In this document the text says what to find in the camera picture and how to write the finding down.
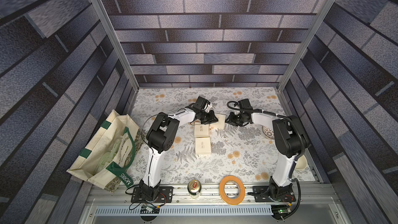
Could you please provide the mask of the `cream drawer jewelry box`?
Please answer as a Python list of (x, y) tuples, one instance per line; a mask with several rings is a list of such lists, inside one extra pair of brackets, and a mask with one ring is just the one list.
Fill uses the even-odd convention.
[(197, 155), (210, 155), (211, 154), (210, 137), (195, 139), (195, 153)]

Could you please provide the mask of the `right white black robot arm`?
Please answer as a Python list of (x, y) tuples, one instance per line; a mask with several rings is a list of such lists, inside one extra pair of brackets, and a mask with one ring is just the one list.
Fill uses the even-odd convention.
[(259, 124), (273, 131), (279, 155), (276, 170), (269, 180), (268, 190), (272, 195), (286, 194), (292, 186), (295, 165), (310, 144), (299, 118), (264, 110), (241, 110), (239, 114), (231, 112), (226, 123), (237, 127)]

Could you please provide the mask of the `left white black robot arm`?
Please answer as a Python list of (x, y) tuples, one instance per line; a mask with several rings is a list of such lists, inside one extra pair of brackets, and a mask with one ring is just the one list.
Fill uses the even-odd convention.
[(166, 114), (160, 112), (156, 115), (146, 135), (149, 159), (146, 172), (139, 184), (146, 197), (153, 199), (159, 193), (162, 161), (166, 152), (174, 143), (179, 126), (193, 123), (196, 120), (199, 120), (201, 124), (218, 122), (218, 118), (212, 110), (212, 103), (208, 100), (199, 99), (179, 113)]

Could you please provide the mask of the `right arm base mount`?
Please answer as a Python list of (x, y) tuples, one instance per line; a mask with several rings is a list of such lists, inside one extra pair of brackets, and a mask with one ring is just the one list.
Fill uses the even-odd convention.
[(285, 187), (253, 186), (251, 196), (254, 196), (256, 202), (276, 202), (276, 203), (292, 203), (296, 201), (292, 185)]

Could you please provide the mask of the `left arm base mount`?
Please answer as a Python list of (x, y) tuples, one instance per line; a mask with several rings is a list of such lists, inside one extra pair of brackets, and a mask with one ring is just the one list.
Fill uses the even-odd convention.
[(155, 190), (142, 189), (137, 186), (131, 193), (131, 203), (151, 202), (151, 203), (171, 203), (173, 200), (172, 186), (160, 186)]

